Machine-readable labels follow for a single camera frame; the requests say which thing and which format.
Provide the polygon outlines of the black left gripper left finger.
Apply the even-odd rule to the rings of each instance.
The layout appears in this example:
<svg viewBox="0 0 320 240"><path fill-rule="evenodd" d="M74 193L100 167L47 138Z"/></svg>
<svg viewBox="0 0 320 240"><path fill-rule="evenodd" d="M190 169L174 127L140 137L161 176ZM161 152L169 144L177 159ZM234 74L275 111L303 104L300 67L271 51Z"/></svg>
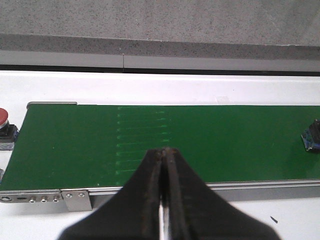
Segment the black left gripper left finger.
<svg viewBox="0 0 320 240"><path fill-rule="evenodd" d="M95 212L66 228L59 239L159 239L161 168L161 151L148 150L123 188Z"/></svg>

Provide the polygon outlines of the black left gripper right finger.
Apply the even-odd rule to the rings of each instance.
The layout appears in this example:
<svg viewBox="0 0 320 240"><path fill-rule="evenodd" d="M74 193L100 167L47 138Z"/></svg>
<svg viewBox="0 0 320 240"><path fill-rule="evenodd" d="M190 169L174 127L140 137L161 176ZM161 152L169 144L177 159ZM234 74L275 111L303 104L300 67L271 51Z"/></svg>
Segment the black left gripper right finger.
<svg viewBox="0 0 320 240"><path fill-rule="evenodd" d="M174 240L278 240L256 220L211 190L176 148L162 151L169 223Z"/></svg>

